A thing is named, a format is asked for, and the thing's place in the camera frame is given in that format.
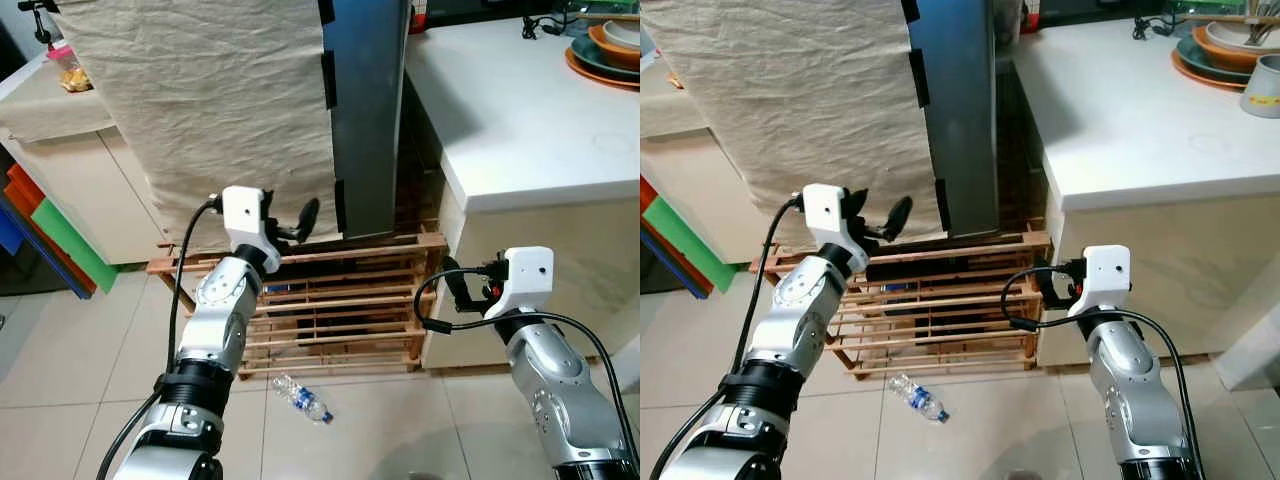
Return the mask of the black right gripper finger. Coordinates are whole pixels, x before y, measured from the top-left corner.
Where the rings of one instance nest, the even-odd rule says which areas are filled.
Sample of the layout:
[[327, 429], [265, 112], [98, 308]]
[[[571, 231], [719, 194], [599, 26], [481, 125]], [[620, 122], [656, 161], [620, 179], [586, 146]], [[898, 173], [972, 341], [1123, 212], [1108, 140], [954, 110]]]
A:
[[1065, 310], [1065, 300], [1059, 296], [1053, 283], [1053, 275], [1057, 273], [1057, 266], [1050, 266], [1044, 262], [1038, 262], [1036, 265], [1036, 287], [1041, 293], [1043, 307], [1046, 310]]
[[465, 280], [467, 273], [453, 259], [443, 259], [443, 282], [454, 300], [456, 308], [474, 308], [476, 306]]

